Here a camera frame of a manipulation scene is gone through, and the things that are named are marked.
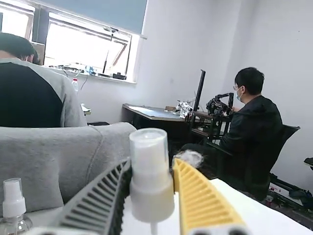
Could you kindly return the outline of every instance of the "black office chair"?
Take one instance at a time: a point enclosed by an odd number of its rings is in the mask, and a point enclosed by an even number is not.
[[[247,154],[245,159],[248,161],[245,161],[244,180],[239,180],[231,175],[227,175],[227,172],[224,170],[227,158],[235,158],[236,156],[233,156],[214,143],[207,143],[209,146],[214,147],[222,153],[218,157],[217,177],[224,180],[237,190],[248,192],[259,201],[263,200],[266,197],[269,188],[270,171],[276,163],[286,141],[298,130],[300,130],[300,127],[283,125],[283,128],[278,135],[261,143]]]

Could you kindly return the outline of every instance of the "gray sweatshirt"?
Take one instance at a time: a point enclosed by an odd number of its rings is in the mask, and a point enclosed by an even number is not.
[[[0,59],[0,101],[0,126],[87,125],[68,78],[18,58]]]

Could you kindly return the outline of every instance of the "yellow plastic part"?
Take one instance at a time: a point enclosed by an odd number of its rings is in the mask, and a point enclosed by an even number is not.
[[[180,233],[224,224],[244,224],[241,217],[198,170],[174,160],[174,187],[179,192]]]

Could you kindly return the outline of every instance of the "roller blind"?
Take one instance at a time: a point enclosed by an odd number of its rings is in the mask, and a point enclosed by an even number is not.
[[[141,34],[147,0],[40,0],[46,6]]]

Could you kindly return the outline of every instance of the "windowsill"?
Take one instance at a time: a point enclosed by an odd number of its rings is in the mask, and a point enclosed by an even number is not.
[[[136,82],[129,81],[129,80],[121,80],[121,79],[115,79],[115,78],[109,78],[109,77],[102,77],[102,76],[97,76],[97,75],[90,75],[88,73],[80,73],[77,75],[76,72],[72,71],[66,71],[62,69],[56,69],[56,68],[49,68],[55,72],[58,72],[64,76],[68,76],[69,78],[74,78],[74,77],[84,77],[86,78],[87,76],[92,77],[94,79],[99,79],[99,80],[105,80],[105,81],[110,81],[110,82],[117,82],[117,83],[124,83],[124,84],[137,84]]]

